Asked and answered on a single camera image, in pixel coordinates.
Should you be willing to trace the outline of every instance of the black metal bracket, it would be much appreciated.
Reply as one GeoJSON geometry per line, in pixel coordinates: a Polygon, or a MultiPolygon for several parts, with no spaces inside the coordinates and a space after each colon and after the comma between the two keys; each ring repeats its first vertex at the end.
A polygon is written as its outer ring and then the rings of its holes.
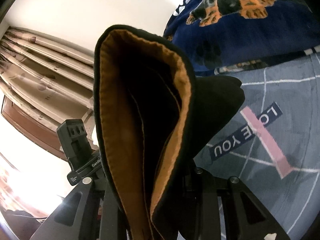
{"type": "Polygon", "coordinates": [[[81,119],[65,120],[57,128],[57,135],[71,167],[67,175],[70,185],[74,186],[81,179],[94,175],[102,167],[99,151],[92,154],[81,119]]]}
{"type": "Polygon", "coordinates": [[[127,240],[127,230],[124,223],[124,214],[118,208],[117,201],[107,184],[103,206],[100,227],[100,240],[115,239],[127,240]]]}
{"type": "Polygon", "coordinates": [[[227,240],[290,240],[268,209],[239,178],[217,178],[201,168],[196,168],[196,174],[202,185],[200,239],[221,240],[219,196],[227,240]]]}
{"type": "Polygon", "coordinates": [[[96,240],[101,191],[91,177],[83,179],[46,219],[31,240],[96,240]]]}

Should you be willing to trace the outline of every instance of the orange fabric lining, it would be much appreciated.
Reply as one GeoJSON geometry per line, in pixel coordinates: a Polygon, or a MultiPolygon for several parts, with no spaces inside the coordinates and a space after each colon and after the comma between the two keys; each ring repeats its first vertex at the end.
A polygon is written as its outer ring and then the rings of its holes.
{"type": "Polygon", "coordinates": [[[145,55],[167,63],[174,85],[182,99],[179,121],[160,163],[151,200],[150,213],[159,202],[178,157],[182,133],[191,97],[191,84],[179,55],[163,44],[139,38],[127,30],[113,30],[100,47],[100,119],[108,166],[126,213],[133,240],[151,236],[143,197],[143,136],[137,116],[129,104],[125,85],[120,78],[117,59],[125,55],[121,47],[133,47],[145,55]]]}
{"type": "MultiPolygon", "coordinates": [[[[139,117],[140,117],[140,120],[141,120],[141,129],[142,129],[142,140],[143,140],[143,143],[142,143],[142,145],[143,145],[143,150],[142,150],[142,163],[144,163],[144,158],[145,158],[145,134],[144,134],[144,128],[143,128],[143,120],[142,120],[142,116],[141,116],[141,113],[140,113],[140,110],[139,110],[139,106],[138,106],[138,103],[137,103],[137,101],[136,101],[136,99],[133,97],[133,95],[130,93],[130,96],[132,97],[132,99],[134,100],[134,103],[135,103],[135,105],[137,106],[137,110],[138,110],[138,114],[139,114],[139,117]]],[[[142,180],[143,180],[143,183],[145,183],[144,182],[144,166],[142,165],[142,180]]],[[[147,208],[147,202],[146,202],[146,199],[145,199],[145,192],[144,192],[144,190],[143,190],[143,195],[144,195],[144,197],[143,197],[143,199],[144,199],[144,206],[145,206],[145,209],[146,209],[146,211],[148,210],[148,208],[147,208]]],[[[152,233],[152,228],[151,228],[151,220],[150,220],[150,218],[149,218],[149,214],[147,213],[146,214],[147,215],[147,218],[148,218],[148,224],[149,224],[149,228],[150,228],[150,233],[151,233],[151,237],[152,237],[152,239],[154,239],[154,237],[153,237],[153,233],[152,233]]]]}

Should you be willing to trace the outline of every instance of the wooden window frame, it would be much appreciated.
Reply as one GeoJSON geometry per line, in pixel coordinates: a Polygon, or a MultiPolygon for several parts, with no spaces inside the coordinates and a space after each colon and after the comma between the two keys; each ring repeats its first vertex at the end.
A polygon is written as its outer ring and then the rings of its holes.
{"type": "Polygon", "coordinates": [[[61,144],[57,133],[30,117],[6,96],[2,103],[1,114],[29,140],[54,156],[67,161],[66,156],[60,150],[61,144]]]}

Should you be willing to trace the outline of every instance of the curtain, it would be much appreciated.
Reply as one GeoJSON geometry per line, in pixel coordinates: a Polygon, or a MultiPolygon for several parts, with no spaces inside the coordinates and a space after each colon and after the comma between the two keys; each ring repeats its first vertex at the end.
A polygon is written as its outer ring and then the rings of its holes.
{"type": "Polygon", "coordinates": [[[8,29],[0,42],[0,89],[51,130],[66,119],[82,119],[96,149],[93,57],[39,35],[8,29]]]}

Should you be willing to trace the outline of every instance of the bolt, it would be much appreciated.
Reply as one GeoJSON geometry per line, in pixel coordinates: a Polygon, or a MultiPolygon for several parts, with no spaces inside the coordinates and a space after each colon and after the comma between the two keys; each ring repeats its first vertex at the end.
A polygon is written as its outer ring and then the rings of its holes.
{"type": "Polygon", "coordinates": [[[237,184],[239,182],[239,179],[237,177],[231,177],[230,181],[234,184],[237,184]]]}
{"type": "Polygon", "coordinates": [[[90,177],[86,177],[86,178],[84,178],[84,179],[82,180],[82,183],[83,183],[83,184],[90,184],[91,181],[92,181],[92,179],[91,179],[90,177]]]}
{"type": "Polygon", "coordinates": [[[201,174],[203,170],[199,167],[196,167],[196,174],[201,174]]]}

